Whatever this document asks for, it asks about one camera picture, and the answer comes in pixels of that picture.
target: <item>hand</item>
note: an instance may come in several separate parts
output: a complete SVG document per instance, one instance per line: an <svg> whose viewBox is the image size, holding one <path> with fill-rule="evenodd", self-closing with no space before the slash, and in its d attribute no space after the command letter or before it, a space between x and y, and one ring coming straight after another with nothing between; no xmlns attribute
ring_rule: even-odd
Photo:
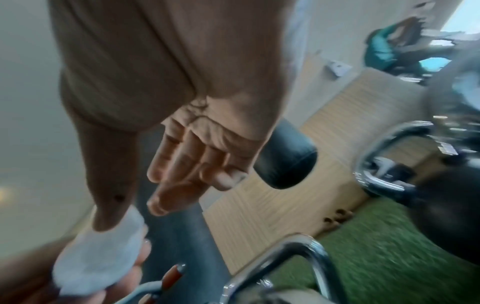
<svg viewBox="0 0 480 304"><path fill-rule="evenodd" d="M150 181L160 183L148 202L150 212L184 209L210 186L220 191L235 187L247 177L283 104L281 99L255 104L207 98L178 109L165 122L148 169Z"/></svg>
<svg viewBox="0 0 480 304"><path fill-rule="evenodd" d="M50 271L56 258L70 241L71 239L51 243L19 258L0 262L0 302L2 304L112 304L138 286L142 278L141 264L147 259L152 248L151 243L145 241L130 272L106 290L86 298L60 298L58 290L53 286Z"/></svg>

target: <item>metal handle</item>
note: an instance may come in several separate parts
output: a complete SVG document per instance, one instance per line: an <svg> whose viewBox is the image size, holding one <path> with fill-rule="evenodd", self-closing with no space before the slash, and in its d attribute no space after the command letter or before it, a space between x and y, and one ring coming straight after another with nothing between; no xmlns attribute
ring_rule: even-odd
<svg viewBox="0 0 480 304"><path fill-rule="evenodd" d="M295 255L303 256L312 265L322 296L336 304L348 304L340 278L327 252L314 238L302 234L284 238L242 269L223 287L220 304L229 303L240 291L255 285Z"/></svg>
<svg viewBox="0 0 480 304"><path fill-rule="evenodd" d="M390 183L377 178L370 173L375 157L401 139L411 136L429 137L433 130L430 121L411 121L399 124L390 129L379 140L373 142L355 163L353 174L357 182L375 194L385 196L397 202L406 202L410 199L415 186L405 183Z"/></svg>

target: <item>green artificial turf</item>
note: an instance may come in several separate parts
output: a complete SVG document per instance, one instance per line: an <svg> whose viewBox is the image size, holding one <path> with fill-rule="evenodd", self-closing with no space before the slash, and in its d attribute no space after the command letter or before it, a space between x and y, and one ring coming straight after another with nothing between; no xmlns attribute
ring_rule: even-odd
<svg viewBox="0 0 480 304"><path fill-rule="evenodd" d="M415 229L403 206L387 199L372 200L320 243L353 304L480 303L480 267L435 246ZM301 257L270 279L279 287L315 285Z"/></svg>

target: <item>round white pad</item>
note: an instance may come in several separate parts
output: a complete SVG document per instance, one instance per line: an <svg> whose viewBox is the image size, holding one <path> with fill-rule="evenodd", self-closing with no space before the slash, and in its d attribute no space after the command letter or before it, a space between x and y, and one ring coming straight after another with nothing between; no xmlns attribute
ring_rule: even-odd
<svg viewBox="0 0 480 304"><path fill-rule="evenodd" d="M144 218L130 206L113 229L98 232L90 225L78 234L53 266L60 295L90 295L118 282L140 253L143 227Z"/></svg>

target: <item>wooden floor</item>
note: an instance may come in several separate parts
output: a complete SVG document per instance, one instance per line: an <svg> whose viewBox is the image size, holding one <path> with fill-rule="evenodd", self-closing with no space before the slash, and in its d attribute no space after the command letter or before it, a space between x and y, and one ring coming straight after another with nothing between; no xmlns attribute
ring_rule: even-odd
<svg viewBox="0 0 480 304"><path fill-rule="evenodd" d="M300 185L275 190L252 174L203 214L231 273L237 272L281 237L316 235L323 219L338 208L365 201L353 181L355 157L385 130L400 122L425 119L423 87L376 70L365 70L301 127L319 148L316 167ZM407 165L434 150L424 139L409 140L389 157Z"/></svg>

